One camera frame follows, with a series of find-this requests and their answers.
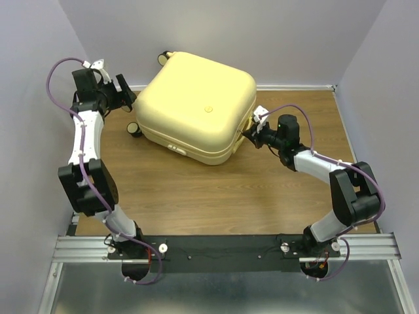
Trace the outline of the cream yellow suitcase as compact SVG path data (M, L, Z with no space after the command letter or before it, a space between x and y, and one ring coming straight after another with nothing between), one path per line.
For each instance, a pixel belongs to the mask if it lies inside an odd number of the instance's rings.
M242 144L257 99L247 72L187 52L166 51L154 79L133 104L136 124L150 141L217 166Z

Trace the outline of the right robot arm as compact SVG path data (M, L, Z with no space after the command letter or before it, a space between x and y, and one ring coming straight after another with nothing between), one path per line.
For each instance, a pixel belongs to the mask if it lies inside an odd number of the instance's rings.
M331 211L303 231L301 249L305 254L318 255L338 236L382 214L384 197L369 164L334 160L304 146L296 116L281 115L275 130L270 128L267 116L258 108L244 137L256 148L266 145L277 150L280 162L291 171L311 175L330 187Z

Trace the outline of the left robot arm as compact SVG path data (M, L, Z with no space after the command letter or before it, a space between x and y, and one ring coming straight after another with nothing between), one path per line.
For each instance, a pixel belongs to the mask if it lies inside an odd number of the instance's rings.
M137 223L119 205L117 185L101 159L101 133L106 116L116 109L132 111L136 95L123 75L115 81L103 69L84 67L72 73L76 91L70 108L75 124L73 152L58 178L77 213L94 217L110 232L107 246L121 258L144 258L149 253Z

